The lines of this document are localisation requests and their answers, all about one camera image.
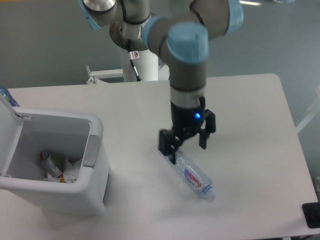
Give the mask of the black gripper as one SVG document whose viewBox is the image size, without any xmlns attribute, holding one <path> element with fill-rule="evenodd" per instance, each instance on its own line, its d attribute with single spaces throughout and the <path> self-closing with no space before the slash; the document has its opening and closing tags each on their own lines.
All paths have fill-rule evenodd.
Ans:
<svg viewBox="0 0 320 240">
<path fill-rule="evenodd" d="M 199 134 L 199 146 L 207 148 L 210 134 L 216 132 L 216 115 L 206 109 L 206 98 L 200 96 L 200 105 L 192 108 L 182 108 L 171 102 L 172 130 L 159 131 L 158 150 L 176 164 L 176 151 L 188 139 Z"/>
</svg>

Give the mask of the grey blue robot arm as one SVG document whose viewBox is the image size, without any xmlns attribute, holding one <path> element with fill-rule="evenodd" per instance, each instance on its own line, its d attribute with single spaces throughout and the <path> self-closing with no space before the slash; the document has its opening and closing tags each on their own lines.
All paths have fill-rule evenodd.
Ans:
<svg viewBox="0 0 320 240">
<path fill-rule="evenodd" d="M 81 0 L 79 6 L 93 29 L 118 22 L 141 27 L 138 41 L 169 67 L 172 128 L 160 130 L 159 151 L 175 164 L 178 148 L 195 135 L 205 149 L 216 131 L 204 96 L 209 41 L 241 27 L 241 3 L 192 0 L 187 13 L 171 19 L 152 15 L 147 0 Z"/>
</svg>

